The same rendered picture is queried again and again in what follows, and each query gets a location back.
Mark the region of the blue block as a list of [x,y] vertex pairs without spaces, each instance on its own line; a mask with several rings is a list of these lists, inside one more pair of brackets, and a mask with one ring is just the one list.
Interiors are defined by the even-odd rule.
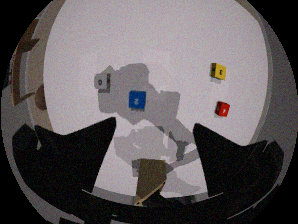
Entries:
[[129,108],[144,108],[146,92],[130,91]]

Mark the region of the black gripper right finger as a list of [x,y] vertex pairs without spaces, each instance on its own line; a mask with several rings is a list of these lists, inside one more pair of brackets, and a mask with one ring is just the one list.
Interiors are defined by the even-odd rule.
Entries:
[[241,147],[200,123],[194,123],[193,135],[209,197],[222,193],[223,186],[233,180],[250,157],[261,153],[267,144],[267,140],[261,140]]

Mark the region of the red block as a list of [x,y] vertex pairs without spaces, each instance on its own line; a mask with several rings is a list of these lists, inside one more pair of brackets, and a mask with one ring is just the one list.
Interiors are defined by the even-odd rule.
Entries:
[[218,101],[216,113],[217,116],[227,116],[227,112],[229,112],[230,105],[227,103],[223,103],[223,101]]

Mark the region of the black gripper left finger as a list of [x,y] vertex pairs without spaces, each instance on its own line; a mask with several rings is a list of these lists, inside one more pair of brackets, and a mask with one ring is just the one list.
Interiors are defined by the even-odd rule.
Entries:
[[35,125],[35,132],[40,144],[63,160],[82,189],[92,193],[116,127],[116,117],[109,117],[69,135],[59,135],[39,125]]

